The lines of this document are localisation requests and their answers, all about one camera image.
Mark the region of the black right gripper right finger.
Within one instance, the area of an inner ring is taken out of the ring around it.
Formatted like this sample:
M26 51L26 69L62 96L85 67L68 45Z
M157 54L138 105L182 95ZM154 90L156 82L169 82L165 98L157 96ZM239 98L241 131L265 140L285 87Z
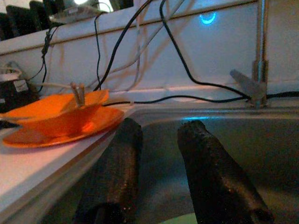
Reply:
M198 223L274 223L246 172L201 121L184 123L177 137Z

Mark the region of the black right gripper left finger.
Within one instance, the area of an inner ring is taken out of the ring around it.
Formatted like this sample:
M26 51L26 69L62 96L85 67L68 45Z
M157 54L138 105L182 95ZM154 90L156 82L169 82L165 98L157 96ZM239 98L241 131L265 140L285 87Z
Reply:
M133 224L142 153L142 128L125 118L90 169L75 224Z

